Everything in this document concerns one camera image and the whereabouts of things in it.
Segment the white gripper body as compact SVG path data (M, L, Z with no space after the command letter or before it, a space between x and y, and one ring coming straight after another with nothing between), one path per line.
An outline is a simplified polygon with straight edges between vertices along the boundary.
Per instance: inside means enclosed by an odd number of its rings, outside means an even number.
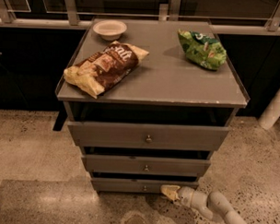
M178 190L179 202L182 206L190 207L192 205L194 190L192 187L183 186Z

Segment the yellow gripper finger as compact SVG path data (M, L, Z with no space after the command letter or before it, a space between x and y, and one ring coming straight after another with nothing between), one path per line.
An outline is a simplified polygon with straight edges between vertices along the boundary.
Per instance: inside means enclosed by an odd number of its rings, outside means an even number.
M163 184L160 186L160 191L162 194L164 194L170 201L174 202L179 200L179 191L180 187L178 185L166 185Z

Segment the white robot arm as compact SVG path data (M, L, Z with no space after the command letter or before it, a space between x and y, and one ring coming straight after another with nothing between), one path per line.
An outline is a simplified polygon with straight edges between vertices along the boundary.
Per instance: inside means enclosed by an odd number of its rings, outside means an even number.
M263 129L270 129L280 118L280 89L263 111L259 118L259 125ZM188 186L166 185L160 186L160 191L168 200L180 206L197 210L203 217L225 224L247 224L241 215L234 210L230 202L218 191L206 195Z

